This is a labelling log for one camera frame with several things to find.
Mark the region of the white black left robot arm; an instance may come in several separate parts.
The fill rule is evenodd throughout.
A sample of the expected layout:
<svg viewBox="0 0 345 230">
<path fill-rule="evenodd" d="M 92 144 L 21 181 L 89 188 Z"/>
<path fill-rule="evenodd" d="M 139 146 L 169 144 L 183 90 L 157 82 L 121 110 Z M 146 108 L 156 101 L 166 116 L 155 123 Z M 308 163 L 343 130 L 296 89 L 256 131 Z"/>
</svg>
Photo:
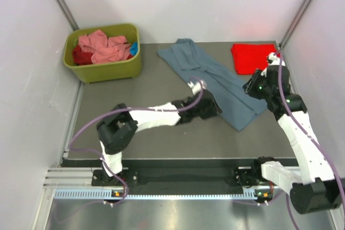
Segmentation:
<svg viewBox="0 0 345 230">
<path fill-rule="evenodd" d="M 222 113 L 214 95 L 207 90 L 205 81 L 190 81 L 188 86 L 193 95 L 185 99 L 140 109 L 129 108 L 121 103 L 113 108 L 112 115 L 98 122 L 96 130 L 102 149 L 105 181 L 116 185 L 122 180 L 122 152 L 136 133 L 156 127 L 190 123 L 198 117 L 207 120 Z"/>
</svg>

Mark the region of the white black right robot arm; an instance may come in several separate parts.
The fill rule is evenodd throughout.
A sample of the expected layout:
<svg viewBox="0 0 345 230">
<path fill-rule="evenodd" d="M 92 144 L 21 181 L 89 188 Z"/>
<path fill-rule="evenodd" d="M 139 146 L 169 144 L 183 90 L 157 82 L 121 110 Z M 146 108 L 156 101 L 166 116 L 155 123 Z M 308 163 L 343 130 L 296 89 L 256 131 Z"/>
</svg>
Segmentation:
<svg viewBox="0 0 345 230">
<path fill-rule="evenodd" d="M 253 181 L 278 186 L 300 214 L 344 206 L 344 179 L 317 142 L 302 97 L 291 91 L 282 54 L 272 52 L 267 61 L 267 67 L 257 69 L 243 89 L 266 102 L 289 141 L 300 172 L 289 170 L 273 157 L 259 157 L 252 165 Z"/>
</svg>

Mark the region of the blue-grey t-shirt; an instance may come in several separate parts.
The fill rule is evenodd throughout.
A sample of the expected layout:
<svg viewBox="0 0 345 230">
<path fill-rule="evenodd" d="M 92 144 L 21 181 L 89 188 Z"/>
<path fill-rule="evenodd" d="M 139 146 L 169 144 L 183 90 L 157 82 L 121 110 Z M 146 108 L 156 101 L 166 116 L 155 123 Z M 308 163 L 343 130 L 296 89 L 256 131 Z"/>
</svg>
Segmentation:
<svg viewBox="0 0 345 230">
<path fill-rule="evenodd" d="M 196 76 L 204 80 L 222 113 L 220 116 L 241 131 L 267 109 L 264 100 L 244 92 L 245 81 L 208 55 L 191 39 L 178 39 L 157 54 L 185 82 Z"/>
</svg>

